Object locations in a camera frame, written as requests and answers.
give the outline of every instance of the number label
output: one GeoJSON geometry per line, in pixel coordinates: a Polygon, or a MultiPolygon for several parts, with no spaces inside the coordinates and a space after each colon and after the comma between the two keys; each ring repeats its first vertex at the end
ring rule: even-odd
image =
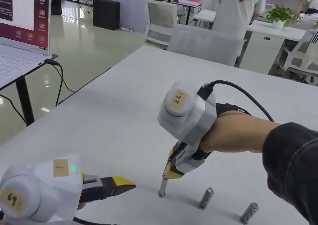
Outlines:
{"type": "Polygon", "coordinates": [[[67,159],[53,160],[53,177],[67,177],[69,175],[69,162],[67,159]]]}
{"type": "Polygon", "coordinates": [[[170,106],[175,110],[181,110],[188,97],[188,93],[181,89],[177,89],[171,99],[170,106]]]}
{"type": "Polygon", "coordinates": [[[11,188],[5,188],[4,191],[1,192],[1,202],[19,215],[22,213],[26,204],[25,198],[11,188]]]}

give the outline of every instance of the white tabletop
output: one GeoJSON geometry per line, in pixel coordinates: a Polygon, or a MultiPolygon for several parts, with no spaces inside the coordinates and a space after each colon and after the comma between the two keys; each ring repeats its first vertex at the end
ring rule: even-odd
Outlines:
{"type": "MultiPolygon", "coordinates": [[[[78,216],[121,225],[238,225],[251,202],[254,225],[308,223],[266,185],[260,154],[213,153],[199,169],[170,181],[157,196],[170,148],[176,139],[156,120],[162,99],[176,81],[198,88],[222,79],[253,95],[277,122],[298,122],[318,130],[318,88],[230,66],[142,47],[56,109],[0,147],[4,172],[15,161],[38,161],[78,152],[86,173],[120,175],[137,188],[93,202],[78,216]],[[207,210],[196,206],[205,189],[214,196],[207,210]]],[[[216,86],[218,102],[234,103],[264,117],[243,94],[216,86]]]]}
{"type": "Polygon", "coordinates": [[[259,20],[254,21],[254,23],[248,27],[248,31],[294,41],[300,41],[306,33],[305,30],[293,27],[285,27],[282,30],[277,30],[273,28],[272,23],[259,20]]]}
{"type": "MultiPolygon", "coordinates": [[[[215,19],[215,15],[215,11],[202,10],[194,16],[194,19],[206,22],[213,22],[215,19]]],[[[276,30],[272,27],[271,23],[259,20],[254,21],[254,23],[248,27],[248,31],[294,41],[299,41],[306,32],[305,30],[292,27],[285,27],[282,30],[276,30]]]]}

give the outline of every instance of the hand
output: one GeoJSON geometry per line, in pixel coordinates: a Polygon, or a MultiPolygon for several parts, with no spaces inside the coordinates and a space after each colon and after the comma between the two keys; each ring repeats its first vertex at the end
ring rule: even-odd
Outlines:
{"type": "Polygon", "coordinates": [[[79,205],[78,205],[78,210],[80,210],[80,209],[84,208],[85,206],[86,206],[86,203],[79,204],[79,205]]]}
{"type": "Polygon", "coordinates": [[[216,118],[199,147],[204,152],[262,153],[268,133],[278,125],[238,111],[225,112],[216,118]]]}

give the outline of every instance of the metal spring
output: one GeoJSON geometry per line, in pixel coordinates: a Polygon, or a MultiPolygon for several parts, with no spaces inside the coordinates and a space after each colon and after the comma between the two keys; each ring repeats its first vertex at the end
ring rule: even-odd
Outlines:
{"type": "Polygon", "coordinates": [[[241,223],[248,224],[249,220],[254,216],[257,210],[258,210],[258,204],[251,203],[249,207],[246,209],[246,211],[243,213],[242,217],[240,218],[241,223]]]}
{"type": "Polygon", "coordinates": [[[205,193],[204,193],[204,195],[203,195],[203,197],[201,199],[201,202],[199,204],[199,207],[201,209],[206,209],[208,207],[209,202],[210,202],[213,194],[214,194],[213,189],[212,188],[207,188],[207,190],[205,191],[205,193]]]}

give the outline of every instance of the black strap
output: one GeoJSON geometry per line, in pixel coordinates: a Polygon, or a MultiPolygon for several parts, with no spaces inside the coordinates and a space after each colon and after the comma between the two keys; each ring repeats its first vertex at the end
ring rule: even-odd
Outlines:
{"type": "Polygon", "coordinates": [[[224,103],[224,104],[217,103],[216,109],[217,109],[217,116],[219,116],[222,113],[229,112],[229,111],[238,111],[238,112],[243,112],[245,114],[251,115],[245,109],[238,107],[236,105],[228,104],[228,103],[224,103]]]}
{"type": "MultiPolygon", "coordinates": [[[[251,115],[245,109],[238,107],[236,105],[228,104],[228,103],[224,103],[224,104],[217,103],[216,110],[217,110],[217,116],[219,116],[222,113],[229,112],[229,111],[238,111],[238,112],[243,112],[245,114],[251,115]]],[[[194,160],[202,160],[202,159],[206,159],[210,154],[211,153],[205,153],[200,148],[198,148],[196,153],[193,154],[191,158],[194,160]]]]}

